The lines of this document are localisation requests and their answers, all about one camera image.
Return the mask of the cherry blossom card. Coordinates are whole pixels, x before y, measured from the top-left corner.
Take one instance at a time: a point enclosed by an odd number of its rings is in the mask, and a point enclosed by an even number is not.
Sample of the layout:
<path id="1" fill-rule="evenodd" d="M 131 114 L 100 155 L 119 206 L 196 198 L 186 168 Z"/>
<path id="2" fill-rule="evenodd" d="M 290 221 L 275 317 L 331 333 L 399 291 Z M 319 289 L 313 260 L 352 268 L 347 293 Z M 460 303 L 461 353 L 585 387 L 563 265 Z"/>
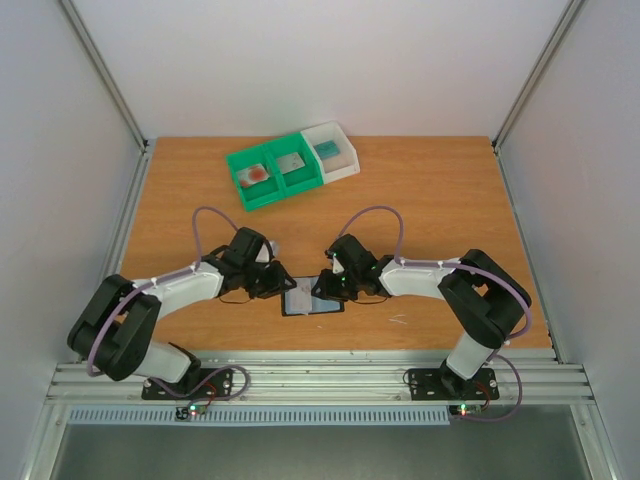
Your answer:
<path id="1" fill-rule="evenodd" d="M 305 162 L 298 152 L 292 152 L 276 159 L 280 172 L 285 175 L 305 167 Z"/>
<path id="2" fill-rule="evenodd" d="M 285 313 L 289 315 L 306 315 L 313 309 L 310 278 L 296 280 L 297 287 L 285 294 Z"/>

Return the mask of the black leather card holder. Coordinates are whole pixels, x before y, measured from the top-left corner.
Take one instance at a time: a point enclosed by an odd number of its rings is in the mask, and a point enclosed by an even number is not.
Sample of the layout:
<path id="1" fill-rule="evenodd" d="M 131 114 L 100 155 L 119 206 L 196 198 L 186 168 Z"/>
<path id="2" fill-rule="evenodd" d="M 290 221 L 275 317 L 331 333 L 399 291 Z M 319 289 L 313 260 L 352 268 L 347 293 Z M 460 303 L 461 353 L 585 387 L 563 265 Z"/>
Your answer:
<path id="1" fill-rule="evenodd" d="M 343 302 L 325 300 L 311 294 L 317 277 L 295 277 L 296 286 L 281 294 L 281 314 L 283 317 L 309 316 L 343 313 Z"/>

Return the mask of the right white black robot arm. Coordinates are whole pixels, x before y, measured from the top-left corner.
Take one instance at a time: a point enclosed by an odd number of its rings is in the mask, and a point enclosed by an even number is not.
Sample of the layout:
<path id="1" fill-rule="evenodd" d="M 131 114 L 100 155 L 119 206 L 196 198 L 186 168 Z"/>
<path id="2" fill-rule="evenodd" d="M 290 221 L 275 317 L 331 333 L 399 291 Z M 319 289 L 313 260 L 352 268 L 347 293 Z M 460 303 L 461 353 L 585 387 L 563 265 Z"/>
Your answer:
<path id="1" fill-rule="evenodd" d="M 380 298 L 416 296 L 444 301 L 463 334 L 439 367 L 440 388 L 449 399 L 473 389 L 485 362 L 531 327 L 529 294 L 491 257 L 471 249 L 450 260 L 375 257 L 346 234 L 326 251 L 331 267 L 311 289 L 323 300 L 356 301 L 361 294 Z"/>

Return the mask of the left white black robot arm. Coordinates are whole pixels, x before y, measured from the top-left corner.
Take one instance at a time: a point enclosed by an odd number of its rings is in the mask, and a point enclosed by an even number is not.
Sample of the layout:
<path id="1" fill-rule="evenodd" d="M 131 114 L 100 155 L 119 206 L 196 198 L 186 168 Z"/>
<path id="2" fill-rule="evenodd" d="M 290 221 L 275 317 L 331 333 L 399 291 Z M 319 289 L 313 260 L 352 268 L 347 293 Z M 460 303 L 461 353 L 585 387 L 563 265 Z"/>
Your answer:
<path id="1" fill-rule="evenodd" d="M 295 287 L 273 243 L 242 227 L 228 245 L 180 270 L 135 281 L 119 274 L 105 278 L 72 326 L 67 345 L 87 361 L 91 376 L 148 377 L 189 398 L 201 386 L 198 359 L 181 347 L 153 341 L 158 321 L 238 289 L 250 299 L 267 299 Z"/>

